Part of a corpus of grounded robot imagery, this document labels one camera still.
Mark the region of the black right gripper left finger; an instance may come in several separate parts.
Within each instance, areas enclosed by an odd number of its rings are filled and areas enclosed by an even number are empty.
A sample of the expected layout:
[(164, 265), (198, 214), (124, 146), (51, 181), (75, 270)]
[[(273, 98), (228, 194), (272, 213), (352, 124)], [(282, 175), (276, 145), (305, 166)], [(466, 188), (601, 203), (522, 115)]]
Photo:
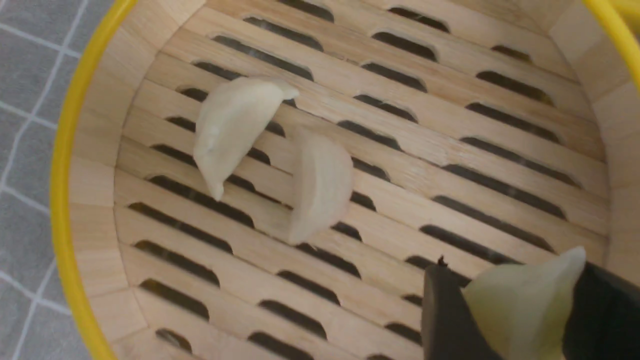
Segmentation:
[(422, 348), (425, 360), (500, 360), (482, 335), (444, 260), (425, 269), (422, 297)]

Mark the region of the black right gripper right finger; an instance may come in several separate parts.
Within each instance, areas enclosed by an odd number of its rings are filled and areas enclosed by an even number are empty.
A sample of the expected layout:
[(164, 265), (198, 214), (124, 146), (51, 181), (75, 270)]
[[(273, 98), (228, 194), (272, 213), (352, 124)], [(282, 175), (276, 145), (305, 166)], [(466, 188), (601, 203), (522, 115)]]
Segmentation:
[(638, 360), (640, 289), (587, 262), (563, 337), (567, 360)]

